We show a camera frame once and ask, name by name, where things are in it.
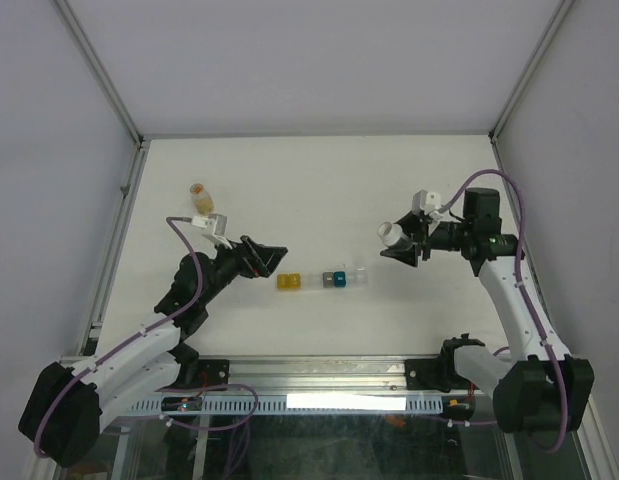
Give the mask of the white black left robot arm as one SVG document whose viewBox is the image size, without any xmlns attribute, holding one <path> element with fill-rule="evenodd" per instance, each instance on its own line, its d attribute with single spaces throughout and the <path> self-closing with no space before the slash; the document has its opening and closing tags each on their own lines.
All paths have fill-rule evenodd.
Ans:
<svg viewBox="0 0 619 480">
<path fill-rule="evenodd" d="M 238 277 L 270 277 L 287 255 L 243 235 L 215 255 L 190 251 L 152 314 L 117 346 L 39 374 L 18 422 L 34 450 L 63 468 L 77 464 L 113 421 L 150 393 L 187 388 L 198 377 L 198 352 L 187 344 L 207 320 L 208 304 Z"/>
</svg>

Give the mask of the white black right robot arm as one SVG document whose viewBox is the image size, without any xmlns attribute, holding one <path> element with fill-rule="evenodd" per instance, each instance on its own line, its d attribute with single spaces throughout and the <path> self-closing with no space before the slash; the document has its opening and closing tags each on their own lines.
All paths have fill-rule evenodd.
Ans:
<svg viewBox="0 0 619 480">
<path fill-rule="evenodd" d="M 377 234 L 381 256 L 411 267 L 434 251 L 460 254 L 488 293 L 507 340 L 509 358 L 501 360 L 469 334 L 447 339 L 409 381 L 445 393 L 476 387 L 491 399 L 496 424 L 505 433 L 567 433 L 580 427 L 593 368 L 570 352 L 543 313 L 519 240 L 502 231 L 497 190 L 466 189 L 461 216 L 449 221 L 439 194 L 421 190 L 411 210 L 381 224 Z"/>
</svg>

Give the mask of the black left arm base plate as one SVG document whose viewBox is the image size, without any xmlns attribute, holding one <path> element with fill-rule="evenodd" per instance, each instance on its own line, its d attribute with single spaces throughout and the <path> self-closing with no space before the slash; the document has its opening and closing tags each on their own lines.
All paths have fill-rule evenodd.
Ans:
<svg viewBox="0 0 619 480">
<path fill-rule="evenodd" d="M 197 358 L 182 364 L 176 380 L 161 391 L 200 391 L 203 387 L 227 384 L 229 376 L 228 359 Z"/>
</svg>

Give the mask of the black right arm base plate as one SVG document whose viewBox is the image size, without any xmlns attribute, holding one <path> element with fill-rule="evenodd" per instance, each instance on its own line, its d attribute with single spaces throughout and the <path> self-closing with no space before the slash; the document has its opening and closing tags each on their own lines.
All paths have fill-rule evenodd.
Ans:
<svg viewBox="0 0 619 480">
<path fill-rule="evenodd" d="M 450 393 L 468 390 L 470 382 L 459 376 L 450 361 L 431 358 L 410 358 L 404 361 L 406 388 L 409 391 L 434 390 Z"/>
</svg>

